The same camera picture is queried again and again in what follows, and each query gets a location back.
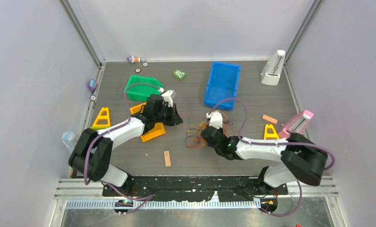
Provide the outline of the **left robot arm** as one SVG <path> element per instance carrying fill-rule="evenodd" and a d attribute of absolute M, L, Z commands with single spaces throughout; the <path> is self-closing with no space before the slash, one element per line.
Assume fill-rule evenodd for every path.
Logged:
<path fill-rule="evenodd" d="M 68 160 L 69 166 L 91 181 L 114 185 L 115 191 L 122 196 L 129 195 L 133 184 L 128 180 L 128 173 L 110 164 L 111 153 L 124 142 L 147 134 L 156 124 L 181 124 L 183 120 L 173 102 L 174 97 L 174 90 L 152 94 L 144 107 L 127 120 L 101 131 L 83 130 Z"/>

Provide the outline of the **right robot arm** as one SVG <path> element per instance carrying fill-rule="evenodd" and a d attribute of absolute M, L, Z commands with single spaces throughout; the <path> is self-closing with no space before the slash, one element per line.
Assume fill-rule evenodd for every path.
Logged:
<path fill-rule="evenodd" d="M 259 174 L 257 187 L 270 194 L 282 184 L 300 181 L 319 186 L 328 160 L 328 152 L 299 133 L 278 140 L 254 140 L 242 136 L 227 137 L 219 129 L 208 126 L 201 137 L 217 155 L 227 160 L 262 159 L 278 162 L 266 166 Z"/>

